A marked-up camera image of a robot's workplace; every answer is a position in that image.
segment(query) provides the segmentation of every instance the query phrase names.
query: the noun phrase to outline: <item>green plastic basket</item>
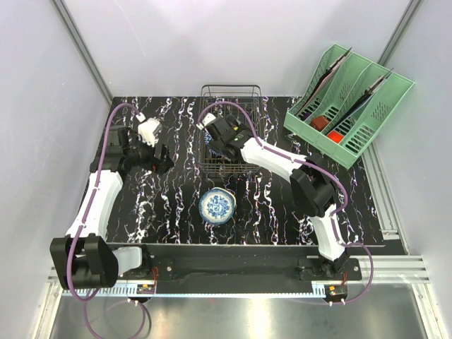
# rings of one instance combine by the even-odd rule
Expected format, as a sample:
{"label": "green plastic basket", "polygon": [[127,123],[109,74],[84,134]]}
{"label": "green plastic basket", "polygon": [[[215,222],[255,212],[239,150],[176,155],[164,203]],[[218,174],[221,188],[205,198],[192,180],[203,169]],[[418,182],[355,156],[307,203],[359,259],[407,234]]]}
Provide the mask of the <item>green plastic basket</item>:
{"label": "green plastic basket", "polygon": [[[298,114],[302,117],[306,110],[311,113],[306,121],[302,121],[296,116],[299,109],[312,93],[317,80],[326,68],[345,51],[346,48],[335,44],[323,54],[305,96],[287,112],[284,127],[345,168],[350,168],[374,140],[414,83],[396,73],[391,74],[370,102],[340,125],[339,131],[345,134],[345,137],[340,143],[335,143],[326,136],[331,131],[331,127],[344,116],[379,76],[388,73],[388,69],[356,53],[350,53],[329,85],[301,114]],[[321,115],[324,115],[330,123],[322,132],[319,132],[309,124],[312,119]]]}

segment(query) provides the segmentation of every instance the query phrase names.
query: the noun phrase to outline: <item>blue patterned plate in rack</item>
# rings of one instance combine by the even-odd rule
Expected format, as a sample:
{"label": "blue patterned plate in rack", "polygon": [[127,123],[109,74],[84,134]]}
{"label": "blue patterned plate in rack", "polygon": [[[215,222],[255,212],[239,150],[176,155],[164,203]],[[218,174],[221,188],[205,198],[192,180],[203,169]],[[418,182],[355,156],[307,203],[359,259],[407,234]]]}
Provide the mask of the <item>blue patterned plate in rack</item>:
{"label": "blue patterned plate in rack", "polygon": [[199,214],[211,225],[227,222],[234,214],[234,209],[234,195],[218,187],[205,192],[199,201]]}

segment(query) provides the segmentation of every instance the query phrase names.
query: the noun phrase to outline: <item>wire rack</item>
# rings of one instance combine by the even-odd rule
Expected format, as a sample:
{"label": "wire rack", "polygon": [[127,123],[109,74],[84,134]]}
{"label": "wire rack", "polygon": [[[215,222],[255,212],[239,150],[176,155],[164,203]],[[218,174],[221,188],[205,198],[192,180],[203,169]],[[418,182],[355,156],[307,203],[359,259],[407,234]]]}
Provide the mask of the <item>wire rack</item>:
{"label": "wire rack", "polygon": [[[251,117],[258,136],[262,137],[262,94],[257,85],[204,85],[201,88],[201,104],[199,114],[214,102],[230,101],[239,104]],[[249,126],[243,114],[231,105],[218,105],[209,112],[226,117],[234,115],[240,122]],[[211,151],[206,145],[210,139],[207,131],[198,131],[196,138],[196,161],[207,175],[209,174],[242,174],[255,172],[259,166],[240,161],[230,161]]]}

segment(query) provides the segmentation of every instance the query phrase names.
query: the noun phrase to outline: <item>gray wall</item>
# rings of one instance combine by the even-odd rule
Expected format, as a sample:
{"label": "gray wall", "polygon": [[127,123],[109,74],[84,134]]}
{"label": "gray wall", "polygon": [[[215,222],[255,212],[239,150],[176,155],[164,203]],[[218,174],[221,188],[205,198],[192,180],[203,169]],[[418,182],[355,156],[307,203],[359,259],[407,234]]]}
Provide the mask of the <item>gray wall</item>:
{"label": "gray wall", "polygon": [[408,0],[65,0],[115,96],[301,95],[333,43],[378,59]]}
{"label": "gray wall", "polygon": [[24,339],[108,107],[50,1],[2,1],[0,36],[0,337]]}
{"label": "gray wall", "polygon": [[376,144],[452,335],[452,2],[425,1],[389,67],[417,82]]}

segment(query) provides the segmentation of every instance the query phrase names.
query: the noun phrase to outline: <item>brown object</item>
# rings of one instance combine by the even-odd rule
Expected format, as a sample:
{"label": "brown object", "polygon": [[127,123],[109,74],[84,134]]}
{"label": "brown object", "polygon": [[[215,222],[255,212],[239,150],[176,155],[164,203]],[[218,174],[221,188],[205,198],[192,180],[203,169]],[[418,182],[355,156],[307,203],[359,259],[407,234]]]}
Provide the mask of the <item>brown object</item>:
{"label": "brown object", "polygon": [[321,132],[329,123],[329,120],[321,115],[311,121],[311,127]]}

